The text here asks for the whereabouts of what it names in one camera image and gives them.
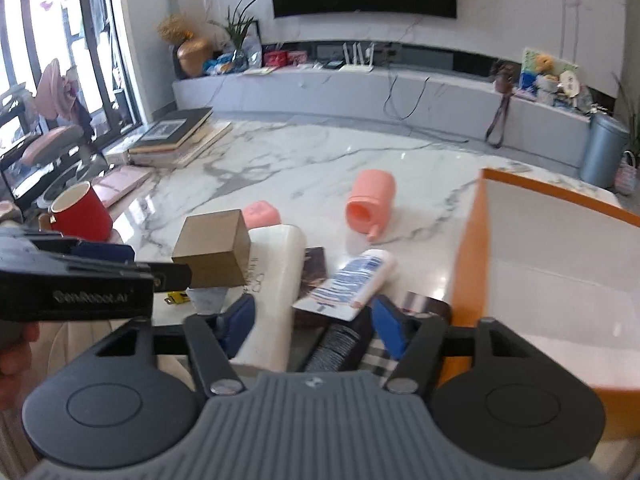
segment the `pink bottle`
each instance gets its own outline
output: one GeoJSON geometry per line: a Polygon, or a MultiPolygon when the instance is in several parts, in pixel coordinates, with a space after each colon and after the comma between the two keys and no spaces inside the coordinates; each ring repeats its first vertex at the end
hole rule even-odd
{"type": "Polygon", "coordinates": [[[242,209],[242,216],[247,229],[280,224],[280,213],[266,200],[249,204],[242,209]]]}
{"type": "Polygon", "coordinates": [[[396,180],[382,170],[361,171],[351,188],[345,215],[354,231],[376,240],[391,216],[391,204],[396,195],[396,180]]]}

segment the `gold vase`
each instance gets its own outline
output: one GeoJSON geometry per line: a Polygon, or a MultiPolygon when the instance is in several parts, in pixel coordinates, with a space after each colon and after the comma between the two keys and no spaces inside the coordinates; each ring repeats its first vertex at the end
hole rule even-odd
{"type": "Polygon", "coordinates": [[[202,64],[211,59],[213,44],[207,38],[194,36],[178,48],[180,66],[189,77],[202,75],[202,64]]]}

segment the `human hand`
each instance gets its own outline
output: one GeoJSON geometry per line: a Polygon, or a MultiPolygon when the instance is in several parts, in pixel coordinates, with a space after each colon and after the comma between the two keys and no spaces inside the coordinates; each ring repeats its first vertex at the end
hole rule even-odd
{"type": "Polygon", "coordinates": [[[0,351],[0,411],[14,405],[22,386],[22,374],[31,367],[29,343],[39,337],[40,326],[27,323],[22,327],[21,340],[0,351]]]}

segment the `marble table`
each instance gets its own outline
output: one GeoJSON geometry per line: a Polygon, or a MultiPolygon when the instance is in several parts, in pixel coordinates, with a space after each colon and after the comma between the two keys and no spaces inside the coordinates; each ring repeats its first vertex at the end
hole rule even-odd
{"type": "MultiPolygon", "coordinates": [[[[112,211],[114,228],[143,261],[170,260],[186,216],[267,200],[282,222],[299,226],[308,247],[324,246],[329,272],[369,246],[344,220],[359,171],[391,172],[398,192],[392,219],[374,245],[398,258],[385,292],[442,298],[481,168],[499,168],[618,204],[608,191],[464,144],[329,126],[235,121],[233,130],[181,170],[160,170],[112,211]]],[[[185,304],[156,301],[159,323],[180,322],[185,304]]]]}

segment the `cardboard box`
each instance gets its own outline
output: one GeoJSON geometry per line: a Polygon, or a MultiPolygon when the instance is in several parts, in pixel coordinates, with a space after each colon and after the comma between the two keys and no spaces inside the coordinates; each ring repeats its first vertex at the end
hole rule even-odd
{"type": "Polygon", "coordinates": [[[191,288],[244,285],[251,240],[239,209],[187,216],[172,260],[191,268],[191,288]]]}
{"type": "MultiPolygon", "coordinates": [[[[594,388],[605,438],[640,434],[639,228],[611,204],[483,170],[447,291],[453,323],[495,317],[594,388]]],[[[463,369],[449,360],[445,378],[463,369]]]]}

